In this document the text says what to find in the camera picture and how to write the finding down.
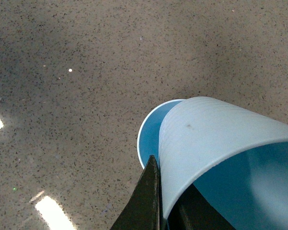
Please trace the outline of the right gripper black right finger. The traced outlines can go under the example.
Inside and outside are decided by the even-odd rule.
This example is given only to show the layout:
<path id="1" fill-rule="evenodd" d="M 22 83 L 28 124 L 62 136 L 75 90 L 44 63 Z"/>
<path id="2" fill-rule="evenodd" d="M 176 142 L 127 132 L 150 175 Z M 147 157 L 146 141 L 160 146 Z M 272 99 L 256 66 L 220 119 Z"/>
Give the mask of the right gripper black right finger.
<path id="1" fill-rule="evenodd" d="M 192 184 L 180 196 L 168 217 L 169 230 L 233 230 Z"/>

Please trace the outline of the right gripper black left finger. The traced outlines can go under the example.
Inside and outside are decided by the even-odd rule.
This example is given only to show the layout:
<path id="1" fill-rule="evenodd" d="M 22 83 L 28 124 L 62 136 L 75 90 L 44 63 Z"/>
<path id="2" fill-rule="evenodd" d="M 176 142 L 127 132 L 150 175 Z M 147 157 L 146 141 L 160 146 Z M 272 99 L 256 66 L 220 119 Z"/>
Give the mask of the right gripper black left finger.
<path id="1" fill-rule="evenodd" d="M 160 173 L 156 158 L 148 162 L 127 205 L 120 213 L 112 230 L 158 230 L 160 229 Z"/>

